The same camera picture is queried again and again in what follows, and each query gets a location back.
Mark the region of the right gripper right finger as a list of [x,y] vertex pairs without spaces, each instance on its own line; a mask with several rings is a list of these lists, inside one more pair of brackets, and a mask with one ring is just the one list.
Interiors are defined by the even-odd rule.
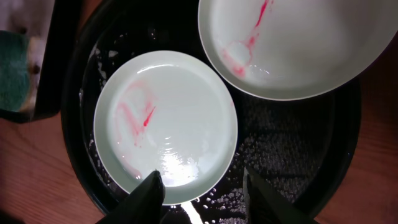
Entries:
[[243,194],[249,224],[315,224],[251,167],[244,168]]

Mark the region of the green yellow sponge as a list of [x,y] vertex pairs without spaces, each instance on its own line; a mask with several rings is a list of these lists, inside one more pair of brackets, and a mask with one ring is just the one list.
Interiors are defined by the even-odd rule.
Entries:
[[1,109],[18,112],[29,94],[29,40],[21,34],[1,31]]

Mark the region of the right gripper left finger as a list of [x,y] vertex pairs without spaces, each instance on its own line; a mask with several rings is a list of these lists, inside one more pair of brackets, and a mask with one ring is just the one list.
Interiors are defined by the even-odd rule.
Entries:
[[165,186],[155,170],[96,224],[160,224],[164,198]]

